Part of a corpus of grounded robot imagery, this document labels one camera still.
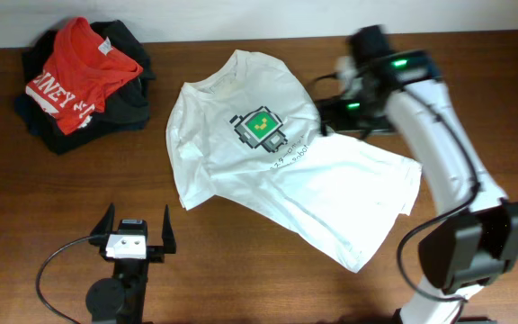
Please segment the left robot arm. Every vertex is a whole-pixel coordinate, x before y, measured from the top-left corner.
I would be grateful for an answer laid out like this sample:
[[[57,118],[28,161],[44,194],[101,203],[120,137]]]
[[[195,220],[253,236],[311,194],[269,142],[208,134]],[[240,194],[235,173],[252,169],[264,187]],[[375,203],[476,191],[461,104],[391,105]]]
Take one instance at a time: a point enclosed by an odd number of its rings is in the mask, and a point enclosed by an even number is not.
[[[145,220],[123,219],[114,228],[114,213],[111,204],[90,239],[100,256],[113,263],[113,272],[89,288],[85,305],[93,323],[142,324],[149,266],[164,263],[166,255],[176,252],[170,213],[165,209],[160,245],[147,243]]]

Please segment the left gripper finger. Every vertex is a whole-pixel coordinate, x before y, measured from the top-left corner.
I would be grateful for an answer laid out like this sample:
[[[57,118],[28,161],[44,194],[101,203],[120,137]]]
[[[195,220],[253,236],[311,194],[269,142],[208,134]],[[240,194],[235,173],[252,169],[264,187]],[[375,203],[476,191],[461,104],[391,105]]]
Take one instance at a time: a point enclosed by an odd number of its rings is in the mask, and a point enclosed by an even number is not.
[[[165,207],[161,239],[163,242],[163,249],[165,254],[175,254],[176,240],[174,237],[174,231],[171,224],[170,211],[168,205],[166,205]]]
[[[90,232],[91,238],[89,239],[89,243],[92,246],[102,246],[107,243],[109,236],[112,234],[114,214],[115,206],[111,203],[105,214]]]

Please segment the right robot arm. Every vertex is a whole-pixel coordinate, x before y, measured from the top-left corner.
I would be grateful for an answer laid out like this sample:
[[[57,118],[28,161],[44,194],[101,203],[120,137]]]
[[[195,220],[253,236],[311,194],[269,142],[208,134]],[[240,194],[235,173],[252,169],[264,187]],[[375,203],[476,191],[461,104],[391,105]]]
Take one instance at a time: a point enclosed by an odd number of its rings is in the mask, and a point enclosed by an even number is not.
[[[380,26],[347,40],[338,95],[317,101],[320,130],[397,132],[422,164],[436,216],[413,229],[423,271],[395,323],[461,323],[469,299],[518,259],[518,202],[473,148],[439,68],[422,49],[397,51]]]

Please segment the white robot print t-shirt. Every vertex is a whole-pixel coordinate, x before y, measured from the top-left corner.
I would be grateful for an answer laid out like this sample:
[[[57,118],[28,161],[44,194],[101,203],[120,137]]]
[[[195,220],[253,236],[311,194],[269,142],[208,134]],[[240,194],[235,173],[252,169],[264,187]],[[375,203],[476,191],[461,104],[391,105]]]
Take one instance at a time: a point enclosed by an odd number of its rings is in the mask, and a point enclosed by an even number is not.
[[[421,184],[411,158],[322,135],[303,85],[260,52],[236,50],[218,72],[184,83],[166,146],[184,209],[214,196],[239,203],[352,272],[412,211]]]

